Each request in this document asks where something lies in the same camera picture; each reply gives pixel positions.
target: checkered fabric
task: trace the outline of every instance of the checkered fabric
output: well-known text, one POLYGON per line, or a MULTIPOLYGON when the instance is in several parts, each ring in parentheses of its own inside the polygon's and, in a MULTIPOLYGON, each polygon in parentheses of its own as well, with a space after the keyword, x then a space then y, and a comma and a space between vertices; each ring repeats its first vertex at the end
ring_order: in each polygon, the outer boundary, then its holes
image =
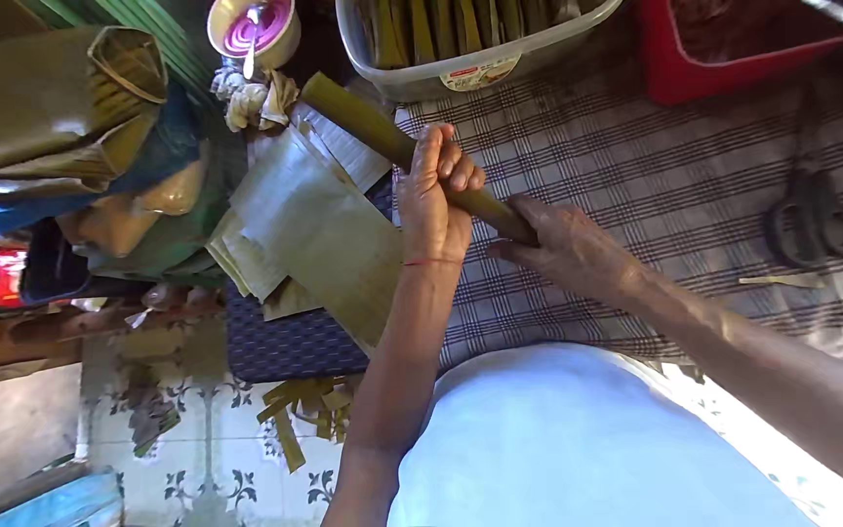
MULTIPOLYGON (((824 289, 738 283, 799 272, 778 264, 763 238, 763 213, 786 192, 796 84, 664 108, 646 98, 632 43, 625 44, 598 52, 591 42, 581 57, 543 78, 404 105, 396 122, 413 136, 425 123, 453 123, 499 199, 524 192, 575 203, 645 264, 689 290, 843 357, 843 259, 815 269, 824 289)), ((820 82, 822 163, 843 202, 843 87, 837 79, 820 82)), ((489 258, 485 250, 496 237, 474 221, 443 367, 545 340, 687 362, 639 318, 489 258)))

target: hand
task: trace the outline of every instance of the hand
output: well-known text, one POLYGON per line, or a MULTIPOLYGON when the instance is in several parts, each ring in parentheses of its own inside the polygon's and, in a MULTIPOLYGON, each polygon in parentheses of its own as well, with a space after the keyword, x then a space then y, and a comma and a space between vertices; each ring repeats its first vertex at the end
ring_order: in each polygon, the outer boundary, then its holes
POLYGON ((449 205, 439 180, 454 190, 483 188, 486 174, 451 141, 454 126, 428 125, 415 146, 411 174, 396 182, 405 260, 462 263, 472 232, 470 214, 449 205))
POLYGON ((487 249, 490 256, 528 267, 571 293, 617 307, 648 272, 574 205, 546 205, 522 195, 512 196, 509 204, 536 230, 540 247, 498 242, 487 249))

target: person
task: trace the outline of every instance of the person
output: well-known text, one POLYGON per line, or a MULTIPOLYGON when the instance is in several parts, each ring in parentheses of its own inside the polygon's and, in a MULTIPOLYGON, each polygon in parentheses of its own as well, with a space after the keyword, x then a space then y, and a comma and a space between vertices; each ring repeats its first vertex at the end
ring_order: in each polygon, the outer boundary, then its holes
MULTIPOLYGON (((404 269, 353 403, 323 525, 811 525, 644 367, 573 343, 486 353, 436 383, 485 174, 428 126, 397 181, 404 269)), ((488 253, 642 317, 705 374, 843 476, 843 362, 671 282, 573 205, 514 196, 540 246, 488 253)))

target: blue fabric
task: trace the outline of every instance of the blue fabric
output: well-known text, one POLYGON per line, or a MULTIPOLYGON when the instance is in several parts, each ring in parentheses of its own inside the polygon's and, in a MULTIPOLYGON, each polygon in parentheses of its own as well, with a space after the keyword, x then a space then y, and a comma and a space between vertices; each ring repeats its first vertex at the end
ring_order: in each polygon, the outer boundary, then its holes
POLYGON ((813 527, 645 374, 567 343, 448 371, 399 466, 389 527, 813 527))
POLYGON ((95 473, 0 514, 0 527, 89 525, 111 527, 123 518, 123 497, 115 473, 95 473))
POLYGON ((27 227, 39 220, 80 210, 111 194, 145 190, 196 161, 200 132, 191 113, 187 93, 180 84, 168 83, 168 101, 161 108, 158 123, 149 132, 139 154, 125 174, 117 177, 105 192, 35 198, 0 203, 0 234, 27 227))

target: white bowl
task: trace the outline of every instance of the white bowl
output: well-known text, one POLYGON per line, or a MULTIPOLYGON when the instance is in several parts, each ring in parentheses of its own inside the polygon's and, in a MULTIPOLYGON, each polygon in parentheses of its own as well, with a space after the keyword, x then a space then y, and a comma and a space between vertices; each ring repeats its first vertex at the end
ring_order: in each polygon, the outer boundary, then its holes
MULTIPOLYGON (((258 0, 217 0, 207 15, 207 40, 217 52, 229 58, 245 58, 245 52, 234 54, 223 47, 223 38, 233 21, 244 16, 246 10, 258 0)), ((285 27, 275 40, 256 52, 256 66, 275 69, 287 63, 298 49, 301 41, 301 22, 295 10, 295 0, 291 0, 291 16, 285 21, 285 27)))

